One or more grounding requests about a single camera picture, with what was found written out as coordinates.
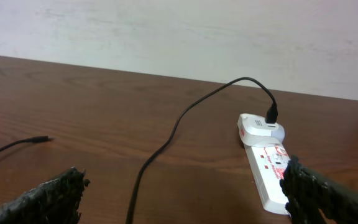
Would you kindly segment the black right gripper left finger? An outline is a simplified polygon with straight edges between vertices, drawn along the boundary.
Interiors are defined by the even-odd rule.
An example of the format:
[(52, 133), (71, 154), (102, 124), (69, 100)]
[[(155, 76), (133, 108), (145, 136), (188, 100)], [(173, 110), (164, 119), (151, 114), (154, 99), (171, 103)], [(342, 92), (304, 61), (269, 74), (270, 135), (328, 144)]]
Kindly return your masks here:
[(71, 167), (16, 199), (0, 206), (0, 224), (77, 224), (78, 211), (90, 181), (85, 171)]

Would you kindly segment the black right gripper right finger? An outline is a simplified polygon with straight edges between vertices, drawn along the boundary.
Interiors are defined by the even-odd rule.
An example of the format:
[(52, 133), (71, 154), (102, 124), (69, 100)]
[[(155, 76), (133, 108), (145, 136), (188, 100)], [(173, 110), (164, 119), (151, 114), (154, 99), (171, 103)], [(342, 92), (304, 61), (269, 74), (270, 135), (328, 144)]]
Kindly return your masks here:
[(358, 223), (358, 193), (303, 166), (291, 156), (280, 180), (292, 223)]

